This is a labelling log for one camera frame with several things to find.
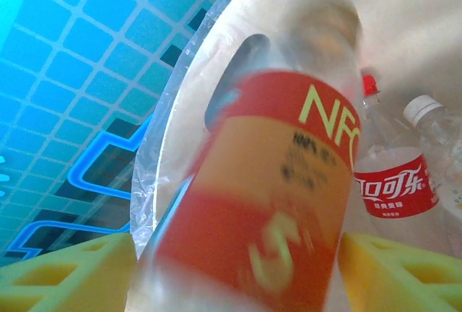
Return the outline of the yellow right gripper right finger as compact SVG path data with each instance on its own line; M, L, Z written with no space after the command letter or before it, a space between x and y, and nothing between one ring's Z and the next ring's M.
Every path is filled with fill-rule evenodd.
M339 246L352 311L460 311L461 260L358 233Z

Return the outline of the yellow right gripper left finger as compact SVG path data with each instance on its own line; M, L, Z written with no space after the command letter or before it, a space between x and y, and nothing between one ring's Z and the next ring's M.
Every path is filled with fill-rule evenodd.
M128 233L105 235L1 268L1 310L124 311L136 266Z

